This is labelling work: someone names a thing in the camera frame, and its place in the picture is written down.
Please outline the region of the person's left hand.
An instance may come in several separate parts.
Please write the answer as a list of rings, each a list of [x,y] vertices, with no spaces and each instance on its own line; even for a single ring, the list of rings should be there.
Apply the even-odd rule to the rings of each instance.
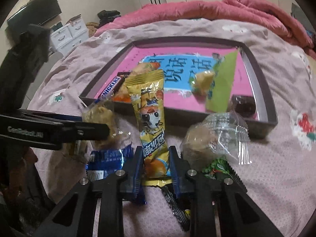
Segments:
[[[38,161],[36,154],[32,148],[28,148],[26,154],[18,162],[13,169],[10,170],[10,183],[8,187],[8,195],[11,199],[18,197],[19,193],[25,189],[27,183],[27,169]]]

